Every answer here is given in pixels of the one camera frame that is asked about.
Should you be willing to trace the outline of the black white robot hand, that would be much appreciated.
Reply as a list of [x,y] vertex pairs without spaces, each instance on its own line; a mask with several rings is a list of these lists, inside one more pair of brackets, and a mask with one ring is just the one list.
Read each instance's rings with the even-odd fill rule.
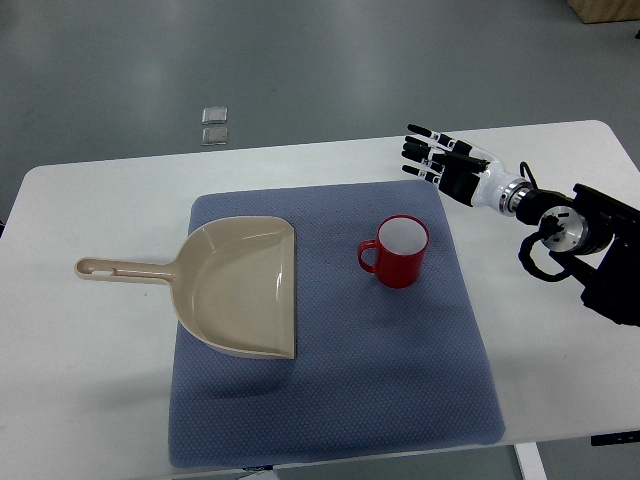
[[438,190],[469,206],[489,206],[504,213],[502,194],[513,176],[494,155],[464,140],[415,124],[407,126],[402,156],[405,173],[436,185]]

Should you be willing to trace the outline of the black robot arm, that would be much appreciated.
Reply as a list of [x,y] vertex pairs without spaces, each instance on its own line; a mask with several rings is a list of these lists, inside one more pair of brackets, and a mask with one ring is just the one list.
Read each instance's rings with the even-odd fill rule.
[[575,196],[540,189],[522,162],[524,186],[508,207],[537,230],[518,259],[531,276],[548,283],[575,278],[583,305],[618,325],[639,325],[639,211],[583,184]]

